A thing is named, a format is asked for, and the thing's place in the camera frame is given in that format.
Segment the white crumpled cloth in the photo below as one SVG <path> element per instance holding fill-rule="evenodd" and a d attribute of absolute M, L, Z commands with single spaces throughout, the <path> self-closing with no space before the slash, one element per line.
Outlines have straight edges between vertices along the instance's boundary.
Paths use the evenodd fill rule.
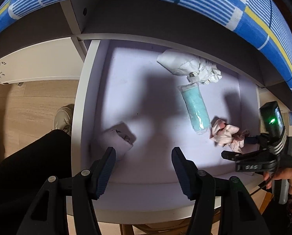
<path fill-rule="evenodd" d="M 165 50 L 157 62 L 171 74 L 186 76 L 190 83 L 217 83 L 222 78 L 221 71 L 211 61 L 176 49 Z"/>

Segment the pink garment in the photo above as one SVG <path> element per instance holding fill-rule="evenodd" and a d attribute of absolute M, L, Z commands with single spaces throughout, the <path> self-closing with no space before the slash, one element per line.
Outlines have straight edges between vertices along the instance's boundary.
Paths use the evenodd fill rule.
<path fill-rule="evenodd" d="M 239 127 L 227 124 L 218 119 L 211 128 L 211 140 L 221 147 L 229 147 L 233 152 L 243 153 L 245 138 L 250 135 L 249 131 L 241 131 Z"/>

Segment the teal cloth in plastic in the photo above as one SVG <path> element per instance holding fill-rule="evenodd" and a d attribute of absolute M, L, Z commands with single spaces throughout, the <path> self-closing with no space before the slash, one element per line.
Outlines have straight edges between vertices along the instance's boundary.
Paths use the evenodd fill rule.
<path fill-rule="evenodd" d="M 193 130 L 197 134 L 206 133 L 211 122 L 198 84 L 180 85 L 178 90 L 185 102 Z"/>

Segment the lavender sock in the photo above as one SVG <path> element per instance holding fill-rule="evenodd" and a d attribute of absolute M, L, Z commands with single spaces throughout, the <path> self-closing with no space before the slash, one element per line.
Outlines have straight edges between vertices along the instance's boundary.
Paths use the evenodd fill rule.
<path fill-rule="evenodd" d="M 117 161 L 122 160 L 125 154 L 133 147 L 131 138 L 117 129 L 109 129 L 103 132 L 96 139 L 96 143 L 103 151 L 107 150 L 108 147 L 113 147 Z"/>

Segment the white sneaker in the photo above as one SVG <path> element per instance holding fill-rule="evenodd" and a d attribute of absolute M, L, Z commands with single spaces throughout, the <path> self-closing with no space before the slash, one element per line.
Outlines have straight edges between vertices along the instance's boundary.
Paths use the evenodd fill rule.
<path fill-rule="evenodd" d="M 74 104 L 60 107 L 56 112 L 53 122 L 53 129 L 59 129 L 66 132 L 69 136 L 72 134 Z"/>

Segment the white bed drawer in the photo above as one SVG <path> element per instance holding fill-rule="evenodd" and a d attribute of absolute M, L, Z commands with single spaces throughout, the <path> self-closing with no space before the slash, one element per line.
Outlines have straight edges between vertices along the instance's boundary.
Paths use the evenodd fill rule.
<path fill-rule="evenodd" d="M 133 143 L 114 167 L 105 193 L 94 201 L 98 221 L 160 223 L 188 218 L 194 203 L 182 192 L 171 162 L 179 147 L 209 174 L 228 179 L 233 162 L 209 133 L 196 133 L 178 87 L 186 85 L 157 62 L 167 49 L 152 43 L 90 41 L 75 99 L 72 172 L 79 173 L 103 155 L 97 140 L 117 129 Z"/>

